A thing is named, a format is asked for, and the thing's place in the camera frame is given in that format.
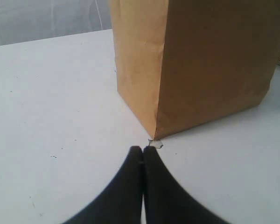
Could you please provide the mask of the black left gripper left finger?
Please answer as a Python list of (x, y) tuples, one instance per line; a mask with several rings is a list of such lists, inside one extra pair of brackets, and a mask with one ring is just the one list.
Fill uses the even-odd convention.
[(140, 224), (143, 198), (143, 154), (139, 146), (126, 159), (107, 187), (66, 224)]

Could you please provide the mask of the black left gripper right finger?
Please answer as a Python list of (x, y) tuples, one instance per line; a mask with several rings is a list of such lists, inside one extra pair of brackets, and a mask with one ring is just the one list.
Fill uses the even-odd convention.
[(170, 174), (157, 150), (143, 150), (144, 203), (148, 224), (225, 224), (196, 199)]

